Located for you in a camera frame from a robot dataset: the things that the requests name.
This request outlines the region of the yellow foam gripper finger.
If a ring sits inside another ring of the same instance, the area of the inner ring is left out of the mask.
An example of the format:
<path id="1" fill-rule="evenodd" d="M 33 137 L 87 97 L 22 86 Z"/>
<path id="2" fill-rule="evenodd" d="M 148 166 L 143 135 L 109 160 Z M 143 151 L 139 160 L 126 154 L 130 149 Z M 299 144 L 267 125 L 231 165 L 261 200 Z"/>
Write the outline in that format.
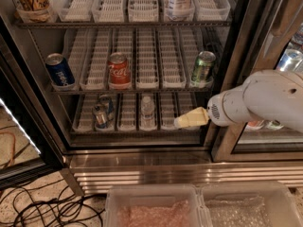
<path id="1" fill-rule="evenodd" d="M 174 119 L 174 126 L 177 129 L 200 127 L 208 123 L 209 116 L 207 110 L 198 107 L 188 113 L 182 114 Z"/>

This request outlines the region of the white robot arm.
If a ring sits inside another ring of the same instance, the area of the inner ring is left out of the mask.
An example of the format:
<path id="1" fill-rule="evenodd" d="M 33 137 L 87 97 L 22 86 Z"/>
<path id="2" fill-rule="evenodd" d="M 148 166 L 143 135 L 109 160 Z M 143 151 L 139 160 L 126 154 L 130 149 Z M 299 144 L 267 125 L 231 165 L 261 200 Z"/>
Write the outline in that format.
<path id="1" fill-rule="evenodd" d="M 221 92 L 207 102 L 174 119 L 177 129 L 204 126 L 211 120 L 227 127 L 237 123 L 269 120 L 303 132 L 303 74 L 261 70 L 241 86 Z"/>

